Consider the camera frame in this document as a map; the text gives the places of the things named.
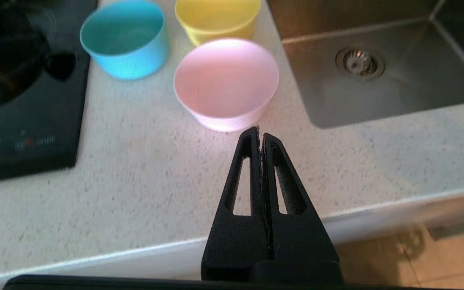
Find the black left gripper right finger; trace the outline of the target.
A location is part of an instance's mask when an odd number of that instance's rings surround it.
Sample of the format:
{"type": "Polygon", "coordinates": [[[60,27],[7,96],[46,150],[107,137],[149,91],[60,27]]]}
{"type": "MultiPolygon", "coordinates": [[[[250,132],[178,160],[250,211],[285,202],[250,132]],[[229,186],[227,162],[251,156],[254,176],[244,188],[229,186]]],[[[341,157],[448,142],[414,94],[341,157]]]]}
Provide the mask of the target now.
{"type": "Polygon", "coordinates": [[[343,282],[340,259],[282,142],[266,133],[263,181],[277,279],[343,282]]]}

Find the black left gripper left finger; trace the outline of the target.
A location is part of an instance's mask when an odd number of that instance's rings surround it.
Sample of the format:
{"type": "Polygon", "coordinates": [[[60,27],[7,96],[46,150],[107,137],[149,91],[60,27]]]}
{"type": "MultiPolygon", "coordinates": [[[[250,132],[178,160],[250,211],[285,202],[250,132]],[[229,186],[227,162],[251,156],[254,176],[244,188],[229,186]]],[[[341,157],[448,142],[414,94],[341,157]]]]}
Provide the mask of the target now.
{"type": "Polygon", "coordinates": [[[204,281],[247,282],[256,263],[269,259],[259,129],[240,134],[224,189],[201,259],[204,281]],[[242,164],[250,160],[250,215],[234,215],[242,164]]]}

